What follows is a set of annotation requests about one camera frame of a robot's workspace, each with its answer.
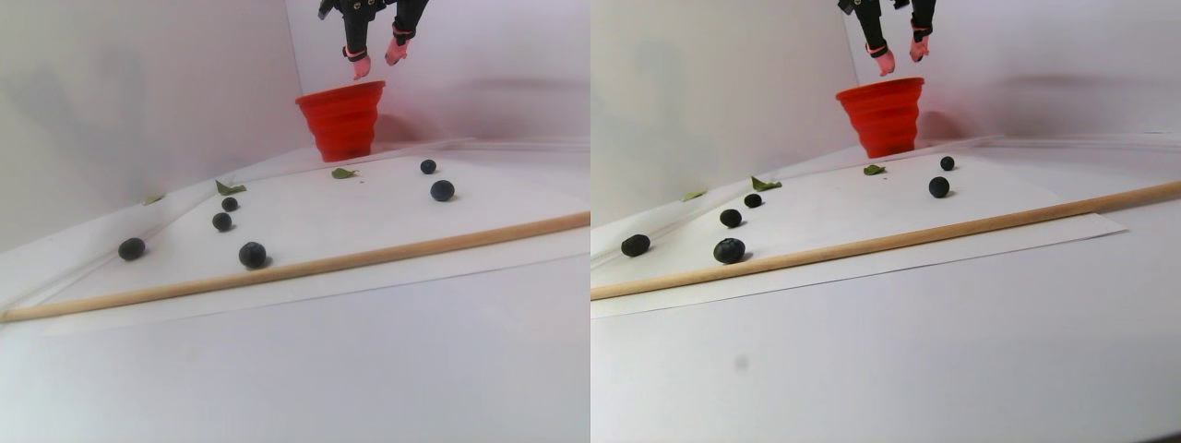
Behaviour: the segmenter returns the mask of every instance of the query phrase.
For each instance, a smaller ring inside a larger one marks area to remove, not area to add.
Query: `white wall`
[[[287,0],[305,92],[352,84],[344,22],[318,0]],[[435,0],[410,58],[386,66],[394,7],[370,24],[373,71],[386,80],[378,141],[588,135],[588,0]]]
[[[883,6],[888,78],[927,79],[920,137],[1181,130],[1179,1],[940,1],[918,65],[911,8]],[[856,19],[846,27],[859,82],[877,82]]]
[[[856,144],[834,5],[594,1],[594,223]]]
[[[6,1],[0,250],[311,138],[280,1]]]

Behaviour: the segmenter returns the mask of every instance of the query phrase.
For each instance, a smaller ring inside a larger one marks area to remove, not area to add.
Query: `wooden stick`
[[[947,224],[938,228],[922,229],[905,234],[877,239],[855,241],[852,243],[830,246],[798,253],[769,256],[735,265],[718,266],[677,274],[663,275],[647,280],[629,281],[615,285],[599,286],[590,289],[590,300],[602,300],[613,297],[639,294],[650,291],[666,289],[678,286],[696,285],[706,281],[729,279],[733,276],[757,274],[761,272],[811,265],[822,261],[844,259],[855,255],[882,250],[905,248],[908,246],[955,239],[993,230],[1014,228],[1018,226],[1040,223],[1044,221],[1070,217],[1075,215],[1097,213],[1122,207],[1143,204],[1156,200],[1181,196],[1181,181],[1155,187],[1136,189],[1127,193],[1111,194],[1102,197],[1056,204],[1040,209],[1000,215],[988,219]]]
[[[221,289],[229,289],[241,286],[257,285],[278,280],[294,279],[299,276],[351,269],[363,266],[378,265],[390,261],[412,259],[412,258],[446,253],[459,249],[475,248],[478,246],[502,243],[507,241],[553,234],[563,230],[582,228],[587,226],[590,226],[590,211],[572,214],[556,219],[542,220],[530,223],[516,224],[505,228],[484,230],[479,233],[456,235],[445,239],[428,240],[418,243],[402,245],[383,249],[367,250],[363,253],[313,260],[302,263],[294,263],[274,268],[263,268],[235,275],[165,285],[148,289],[130,291],[130,292],[123,292],[104,297],[94,297],[81,300],[63,301],[51,305],[8,310],[4,313],[0,313],[0,323],[31,320],[46,317],[72,314],[78,312],[105,310],[110,307],[171,299],[176,297],[198,294],[210,291],[221,291]]]

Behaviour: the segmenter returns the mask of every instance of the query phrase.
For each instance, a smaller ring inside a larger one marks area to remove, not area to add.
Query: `white backdrop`
[[[970,149],[1066,201],[1181,170],[1176,144],[997,145],[1009,148]],[[1102,443],[1175,434],[1181,204],[1103,216],[1128,232],[593,320],[592,441]]]
[[[834,5],[594,1],[594,223],[856,144]]]
[[[340,54],[339,12],[317,18],[318,0],[287,0],[305,92],[352,84]],[[588,135],[588,0],[436,0],[426,6],[410,58],[385,65],[394,7],[370,24],[373,71],[385,80],[378,141]]]
[[[945,0],[918,65],[906,53],[911,8],[889,5],[882,27],[899,59],[889,78],[927,78],[920,136],[1181,129],[1179,1]],[[857,20],[846,28],[857,80],[877,82]]]
[[[278,1],[6,1],[0,250],[304,143]]]

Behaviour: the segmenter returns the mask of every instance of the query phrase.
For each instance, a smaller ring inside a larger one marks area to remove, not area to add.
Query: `red cup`
[[[384,89],[385,82],[367,82],[295,99],[325,163],[370,155]]]
[[[914,150],[922,84],[921,77],[900,78],[836,95],[869,158]]]

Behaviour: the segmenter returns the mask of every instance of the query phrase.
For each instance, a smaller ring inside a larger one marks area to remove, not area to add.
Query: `green leaf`
[[[704,191],[704,190],[703,190],[703,191],[697,191],[697,193],[689,193],[689,194],[685,194],[685,196],[684,196],[684,197],[680,197],[680,201],[683,201],[683,202],[687,202],[687,201],[690,201],[690,200],[693,200],[693,198],[697,198],[697,197],[700,197],[700,196],[703,196],[703,195],[705,195],[705,191]]]
[[[144,198],[144,206],[149,206],[149,204],[152,204],[155,202],[158,202],[161,198],[164,198],[164,194]]]
[[[761,181],[758,178],[755,178],[755,176],[750,176],[750,185],[751,185],[751,188],[755,188],[755,191],[762,193],[764,190],[770,190],[770,189],[779,188],[779,187],[783,185],[783,183],[779,183],[779,182],[765,183],[765,182],[763,182],[763,181]]]
[[[246,184],[239,184],[236,187],[230,188],[230,187],[227,187],[227,185],[222,184],[222,182],[218,182],[216,180],[214,182],[217,183],[217,194],[221,194],[221,195],[233,195],[233,194],[244,193],[246,191]]]
[[[337,178],[337,180],[348,178],[348,177],[352,177],[352,176],[355,176],[355,175],[357,175],[357,171],[351,171],[351,170],[347,170],[347,169],[344,169],[344,168],[337,168],[337,169],[332,170],[332,178]]]

